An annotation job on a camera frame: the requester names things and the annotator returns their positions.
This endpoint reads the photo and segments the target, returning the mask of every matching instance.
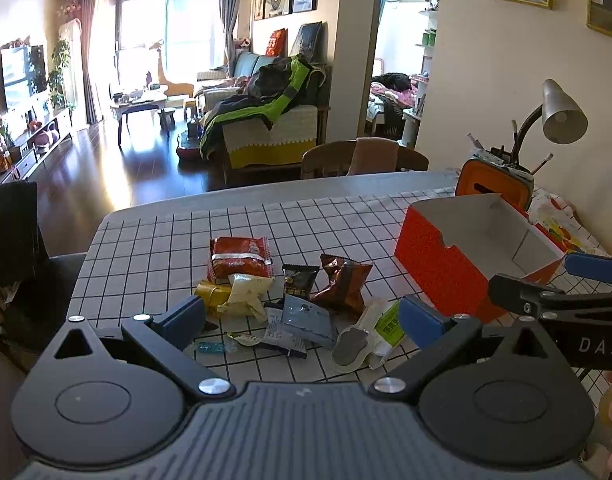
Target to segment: tv screen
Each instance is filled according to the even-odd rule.
[[[30,96],[46,90],[43,46],[20,46],[1,51],[6,108],[9,110]]]

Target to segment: lamp head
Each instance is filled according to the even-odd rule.
[[[544,135],[555,144],[570,144],[581,139],[588,130],[588,118],[579,105],[555,81],[543,85],[542,122]]]

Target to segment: blue gripper pad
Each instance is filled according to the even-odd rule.
[[[416,296],[409,295],[401,298],[399,324],[406,335],[423,349],[443,336],[451,328],[452,320]]]
[[[586,253],[570,253],[564,260],[564,267],[573,276],[612,283],[612,258]]]
[[[183,350],[206,323],[206,308],[198,296],[190,296],[160,316],[155,316],[150,327],[172,346]]]

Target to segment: yellow snack package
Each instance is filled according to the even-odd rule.
[[[230,285],[215,285],[202,281],[195,289],[195,296],[202,298],[208,316],[217,316],[217,307],[228,301],[231,289]]]
[[[274,278],[249,274],[231,274],[229,278],[232,283],[230,298],[217,307],[217,312],[231,316],[255,316],[258,321],[265,321],[266,312],[259,296],[268,292]]]

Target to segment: metal screw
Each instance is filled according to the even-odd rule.
[[[398,394],[406,389],[406,383],[396,377],[382,377],[372,387],[382,394]]]
[[[221,395],[230,390],[230,383],[219,377],[204,379],[199,383],[199,391],[206,395]]]

